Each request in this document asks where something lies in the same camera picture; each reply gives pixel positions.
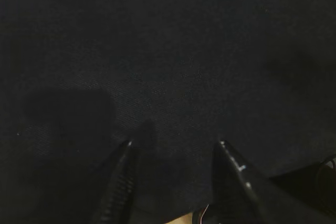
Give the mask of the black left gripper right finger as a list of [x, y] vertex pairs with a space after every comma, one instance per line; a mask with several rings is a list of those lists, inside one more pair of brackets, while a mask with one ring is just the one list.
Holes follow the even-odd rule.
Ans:
[[265, 177], [220, 141], [213, 149], [212, 183], [219, 223], [335, 223], [335, 155]]

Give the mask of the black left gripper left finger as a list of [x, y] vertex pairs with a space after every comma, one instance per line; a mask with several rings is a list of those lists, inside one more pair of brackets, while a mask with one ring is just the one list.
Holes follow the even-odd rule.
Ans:
[[133, 140], [124, 141], [112, 154], [110, 177], [91, 223], [129, 223], [136, 189], [138, 155]]

